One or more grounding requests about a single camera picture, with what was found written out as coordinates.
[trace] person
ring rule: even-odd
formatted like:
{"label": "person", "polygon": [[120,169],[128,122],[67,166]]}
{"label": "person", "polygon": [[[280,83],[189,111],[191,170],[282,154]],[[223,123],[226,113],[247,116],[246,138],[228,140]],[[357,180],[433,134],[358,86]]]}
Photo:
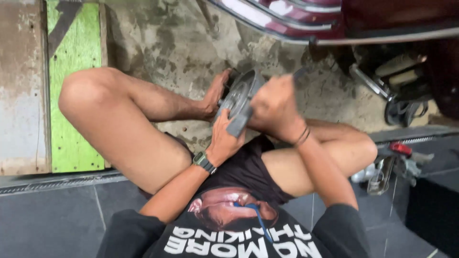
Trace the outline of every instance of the person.
{"label": "person", "polygon": [[[136,212],[115,213],[97,257],[369,257],[369,244],[347,179],[377,154],[365,133],[343,123],[303,119],[291,75],[272,77],[253,97],[248,127],[263,134],[244,144],[226,132],[227,109],[198,157],[151,122],[211,121],[230,70],[201,101],[93,68],[65,78],[59,107],[109,162],[154,194]],[[274,149],[270,135],[292,148]],[[207,163],[197,163],[197,159]],[[326,208],[308,231],[280,208],[317,192]]]}

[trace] black shorts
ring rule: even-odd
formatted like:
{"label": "black shorts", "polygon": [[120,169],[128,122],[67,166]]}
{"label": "black shorts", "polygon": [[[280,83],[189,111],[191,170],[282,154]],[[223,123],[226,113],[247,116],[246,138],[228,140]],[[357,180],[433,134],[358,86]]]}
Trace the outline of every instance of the black shorts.
{"label": "black shorts", "polygon": [[[194,157],[182,139],[166,134],[183,145],[190,153],[191,158]],[[215,174],[208,177],[196,194],[218,187],[238,186],[252,190],[252,194],[261,201],[276,205],[287,203],[294,197],[282,191],[271,178],[263,160],[261,160],[263,152],[273,149],[273,143],[265,135],[253,138],[223,163]]]}

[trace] black watch strap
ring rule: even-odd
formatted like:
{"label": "black watch strap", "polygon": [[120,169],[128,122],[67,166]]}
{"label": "black watch strap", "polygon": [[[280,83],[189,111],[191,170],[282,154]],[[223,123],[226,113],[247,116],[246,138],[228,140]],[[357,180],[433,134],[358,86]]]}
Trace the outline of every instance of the black watch strap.
{"label": "black watch strap", "polygon": [[210,161],[207,159],[207,155],[204,151],[196,154],[196,156],[193,158],[193,163],[197,166],[201,166],[211,175],[217,171],[217,168],[214,167],[212,163],[210,163]]}

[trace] bare leg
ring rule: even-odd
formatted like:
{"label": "bare leg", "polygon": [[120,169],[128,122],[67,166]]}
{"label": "bare leg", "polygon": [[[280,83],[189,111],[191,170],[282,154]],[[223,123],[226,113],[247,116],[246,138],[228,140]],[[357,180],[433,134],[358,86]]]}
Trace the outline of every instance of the bare leg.
{"label": "bare leg", "polygon": [[202,102],[112,68],[94,68],[64,80],[59,107],[69,122],[134,184],[154,193],[191,158],[149,122],[212,117]]}
{"label": "bare leg", "polygon": [[[375,160],[377,149],[367,134],[343,123],[316,119],[306,119],[306,123],[346,176],[357,173]],[[286,193],[300,197],[314,192],[303,161],[295,149],[268,151],[263,153],[262,159],[273,180]]]}

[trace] stained concrete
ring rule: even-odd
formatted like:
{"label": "stained concrete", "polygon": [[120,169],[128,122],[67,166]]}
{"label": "stained concrete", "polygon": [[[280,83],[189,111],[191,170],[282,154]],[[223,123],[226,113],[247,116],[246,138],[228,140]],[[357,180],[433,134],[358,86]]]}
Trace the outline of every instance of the stained concrete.
{"label": "stained concrete", "polygon": [[[110,5],[116,66],[132,76],[159,84],[192,99],[201,99],[213,76],[227,67],[259,65],[266,75],[292,73],[302,62],[308,72],[297,84],[298,108],[307,118],[349,123],[360,130],[390,129],[384,122],[385,102],[342,74],[332,58],[313,62],[303,45],[276,41],[211,8],[218,38],[194,1],[151,0]],[[414,124],[426,124],[418,119]],[[200,151],[210,142],[209,123],[158,123]]]}

